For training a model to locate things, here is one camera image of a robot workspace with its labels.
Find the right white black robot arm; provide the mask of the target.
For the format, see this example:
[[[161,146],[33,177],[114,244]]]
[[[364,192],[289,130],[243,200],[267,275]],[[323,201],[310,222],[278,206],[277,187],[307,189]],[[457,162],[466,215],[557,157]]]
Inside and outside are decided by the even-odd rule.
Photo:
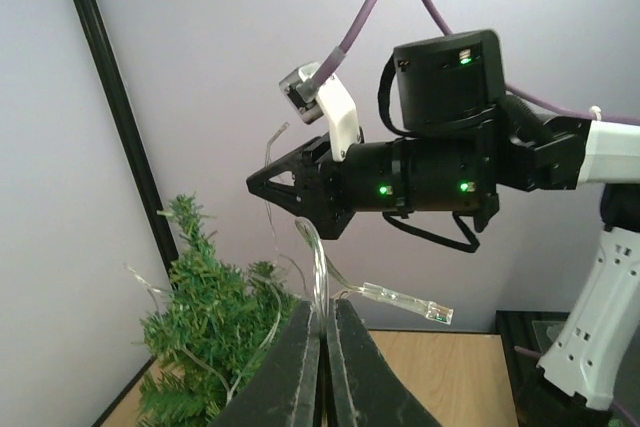
[[[597,117],[532,112],[507,86],[500,43],[476,30],[393,49],[378,87],[381,121],[400,99],[394,139],[366,142],[355,104],[316,63],[280,84],[306,123],[328,131],[247,180],[251,194],[337,239],[358,212],[473,253],[498,212],[499,186],[523,192],[603,186],[603,230],[585,287],[536,367],[532,400],[553,399],[558,423],[609,414],[622,358],[639,323],[639,130]]]

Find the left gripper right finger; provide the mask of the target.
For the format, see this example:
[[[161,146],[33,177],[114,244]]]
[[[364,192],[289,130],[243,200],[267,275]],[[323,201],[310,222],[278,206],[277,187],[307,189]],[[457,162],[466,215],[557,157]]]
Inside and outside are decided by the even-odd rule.
[[[377,347],[355,308],[334,300],[326,346],[330,426],[428,427],[440,422],[404,386]]]

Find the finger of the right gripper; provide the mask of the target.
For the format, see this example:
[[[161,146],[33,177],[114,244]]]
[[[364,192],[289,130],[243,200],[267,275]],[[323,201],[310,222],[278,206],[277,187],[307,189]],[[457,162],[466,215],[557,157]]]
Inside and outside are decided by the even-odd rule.
[[[258,171],[251,174],[246,179],[246,186],[249,192],[258,192],[267,185],[273,178],[284,172],[295,174],[303,166],[303,154],[319,137],[313,137],[292,151],[284,154],[280,158],[268,162]]]
[[[272,203],[297,217],[312,221],[316,227],[330,223],[330,210],[319,181],[285,185],[273,181],[247,182],[251,194]]]

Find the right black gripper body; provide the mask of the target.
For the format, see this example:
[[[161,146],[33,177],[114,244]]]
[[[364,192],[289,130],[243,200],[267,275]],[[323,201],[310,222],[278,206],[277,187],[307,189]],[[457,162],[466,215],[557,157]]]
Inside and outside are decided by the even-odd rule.
[[[324,134],[303,144],[296,155],[297,215],[310,220],[323,240],[337,240],[355,215],[355,202],[347,193],[347,182],[355,176],[355,147],[343,161],[335,161],[329,135]]]

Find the small green christmas tree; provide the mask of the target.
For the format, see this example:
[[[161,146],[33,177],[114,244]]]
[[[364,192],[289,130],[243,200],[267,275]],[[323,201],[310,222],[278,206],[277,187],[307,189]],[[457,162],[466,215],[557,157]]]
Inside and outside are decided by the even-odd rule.
[[[140,426],[208,426],[254,377],[298,302],[270,261],[242,269],[219,259],[206,214],[180,194],[160,211],[183,249],[170,289],[150,287],[157,305],[141,321],[158,373],[140,385]]]

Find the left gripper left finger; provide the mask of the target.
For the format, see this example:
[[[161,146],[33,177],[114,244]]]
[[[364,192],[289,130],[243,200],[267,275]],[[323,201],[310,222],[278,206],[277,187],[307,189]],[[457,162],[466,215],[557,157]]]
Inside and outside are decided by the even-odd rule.
[[[320,337],[311,304],[300,302],[251,381],[213,427],[319,426]]]

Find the clear led string lights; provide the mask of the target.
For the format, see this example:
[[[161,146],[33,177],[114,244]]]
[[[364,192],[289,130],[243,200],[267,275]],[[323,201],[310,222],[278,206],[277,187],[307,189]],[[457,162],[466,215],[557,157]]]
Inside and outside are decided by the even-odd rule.
[[[265,156],[264,156],[265,167],[271,164],[271,160],[272,160],[271,149],[273,144],[277,141],[280,135],[282,135],[288,129],[289,125],[290,125],[289,122],[284,122],[279,127],[279,129],[276,132],[274,132],[274,134],[267,141]],[[303,290],[305,294],[309,297],[309,300],[311,300],[311,294],[309,289],[306,287],[305,276],[302,273],[301,268],[298,267],[297,264],[290,257],[287,257],[284,254],[281,254],[279,251],[277,235],[276,235],[276,231],[275,231],[273,221],[272,221],[272,216],[271,216],[272,215],[271,207],[269,207],[270,204],[267,201],[264,201],[264,203],[265,203],[266,211],[269,218],[269,223],[272,230],[272,236],[274,239],[274,248],[277,254],[277,258],[278,259],[286,258],[291,263],[292,266],[296,267],[296,269],[298,270],[301,276],[301,279],[303,280]],[[420,316],[424,317],[427,320],[439,322],[445,325],[451,325],[453,315],[454,315],[454,309],[452,308],[437,304],[434,301],[426,301],[426,300],[419,299],[407,294],[402,294],[400,292],[390,290],[376,284],[371,284],[367,282],[363,283],[362,286],[355,286],[350,284],[342,276],[342,274],[335,268],[335,266],[332,264],[330,259],[326,256],[324,246],[319,237],[319,233],[316,230],[316,228],[312,225],[311,221],[309,221],[308,219],[299,217],[295,219],[295,226],[298,232],[300,233],[300,235],[305,240],[305,243],[310,247],[310,249],[313,252],[312,273],[314,276],[314,283],[313,283],[313,290],[312,290],[313,300],[312,300],[311,306],[313,308],[312,310],[320,314],[319,317],[320,317],[321,324],[322,322],[326,321],[328,317],[329,278],[333,277],[335,280],[338,281],[339,284],[342,285],[343,289],[339,291],[337,294],[335,294],[335,296],[331,297],[332,299],[338,299],[343,294],[346,294],[348,296],[351,293],[357,293],[363,297],[369,298],[376,302],[386,303],[388,305],[392,305],[397,308],[419,314]],[[154,302],[154,305],[156,306],[156,310],[160,312],[159,307],[157,305],[156,297],[154,295],[166,294],[168,293],[168,291],[166,289],[160,289],[159,287],[156,287],[151,283],[149,283],[129,264],[125,263],[124,268],[127,271],[129,271],[134,276],[134,278],[147,290],[147,292],[149,293],[149,295],[151,296]],[[263,282],[264,284],[266,284],[272,289],[278,303],[278,312],[276,314],[276,318],[269,332],[264,337],[264,339],[259,344],[259,346],[256,348],[253,356],[247,362],[245,367],[240,371],[234,383],[229,385],[229,382],[220,374],[219,371],[217,371],[210,365],[202,362],[200,359],[193,356],[191,353],[187,352],[187,356],[191,356],[190,358],[196,364],[198,364],[200,367],[204,368],[206,371],[214,375],[221,382],[226,392],[226,405],[228,405],[231,402],[234,393],[238,389],[238,385],[240,384],[241,380],[245,376],[247,369],[251,367],[252,363],[257,358],[258,354],[260,354],[262,351],[266,352],[266,347],[269,346],[273,341],[276,334],[276,330],[279,327],[282,320],[281,298],[278,292],[273,289],[273,285],[275,285],[274,280],[260,276],[258,274],[255,274],[255,275],[251,274],[251,275],[253,278],[257,279],[259,282]]]

